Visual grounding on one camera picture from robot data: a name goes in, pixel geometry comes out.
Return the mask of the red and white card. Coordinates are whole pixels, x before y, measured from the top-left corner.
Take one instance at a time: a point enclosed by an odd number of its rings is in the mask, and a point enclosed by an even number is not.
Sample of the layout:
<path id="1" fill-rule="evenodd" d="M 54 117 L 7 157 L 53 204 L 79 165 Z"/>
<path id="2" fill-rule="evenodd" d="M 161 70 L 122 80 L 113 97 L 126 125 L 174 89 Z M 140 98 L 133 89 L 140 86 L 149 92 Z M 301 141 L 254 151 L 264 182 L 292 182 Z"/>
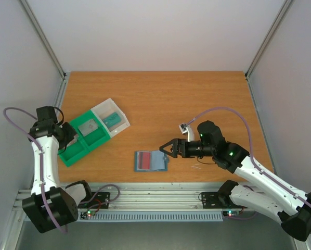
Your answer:
<path id="1" fill-rule="evenodd" d="M 138 170 L 150 170 L 151 169 L 151 153 L 139 152 L 137 157 L 137 169 Z"/>

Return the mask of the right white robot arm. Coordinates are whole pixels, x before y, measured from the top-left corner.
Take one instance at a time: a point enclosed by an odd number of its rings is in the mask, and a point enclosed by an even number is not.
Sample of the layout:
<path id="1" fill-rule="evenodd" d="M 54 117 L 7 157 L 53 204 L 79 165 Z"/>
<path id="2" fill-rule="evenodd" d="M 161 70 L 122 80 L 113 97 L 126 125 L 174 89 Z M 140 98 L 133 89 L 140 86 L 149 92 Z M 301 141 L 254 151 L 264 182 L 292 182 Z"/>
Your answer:
<path id="1" fill-rule="evenodd" d="M 202 122 L 197 130 L 198 141 L 172 139 L 159 150 L 173 158 L 211 157 L 220 168 L 254 184 L 262 194 L 227 180 L 218 190 L 219 202 L 227 207 L 235 204 L 253 209 L 279 223 L 289 236 L 305 242 L 311 235 L 311 192 L 286 183 L 242 146 L 226 141 L 213 122 Z"/>

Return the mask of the teal card holder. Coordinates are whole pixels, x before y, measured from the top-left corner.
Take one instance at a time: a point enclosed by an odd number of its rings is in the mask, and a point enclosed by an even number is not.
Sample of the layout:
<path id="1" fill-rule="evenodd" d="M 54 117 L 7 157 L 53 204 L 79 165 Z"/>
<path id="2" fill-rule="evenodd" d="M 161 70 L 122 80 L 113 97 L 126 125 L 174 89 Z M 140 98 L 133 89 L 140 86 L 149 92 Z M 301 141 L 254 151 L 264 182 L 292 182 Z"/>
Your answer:
<path id="1" fill-rule="evenodd" d="M 135 172 L 162 172 L 168 169 L 169 158 L 161 151 L 136 151 Z"/>

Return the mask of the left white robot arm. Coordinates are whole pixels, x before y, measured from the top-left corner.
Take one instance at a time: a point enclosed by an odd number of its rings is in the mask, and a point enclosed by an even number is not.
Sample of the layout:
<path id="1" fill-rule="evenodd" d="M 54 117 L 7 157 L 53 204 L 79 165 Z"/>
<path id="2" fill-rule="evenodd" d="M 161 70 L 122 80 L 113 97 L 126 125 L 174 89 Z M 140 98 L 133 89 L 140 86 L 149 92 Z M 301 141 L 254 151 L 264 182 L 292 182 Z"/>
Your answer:
<path id="1" fill-rule="evenodd" d="M 39 233 L 55 228 L 67 231 L 77 221 L 78 205 L 89 207 L 94 195 L 84 180 L 62 188 L 58 174 L 58 153 L 76 137 L 76 131 L 58 121 L 57 107 L 37 108 L 37 119 L 28 135 L 34 153 L 34 180 L 30 197 L 22 201 L 23 211 Z"/>

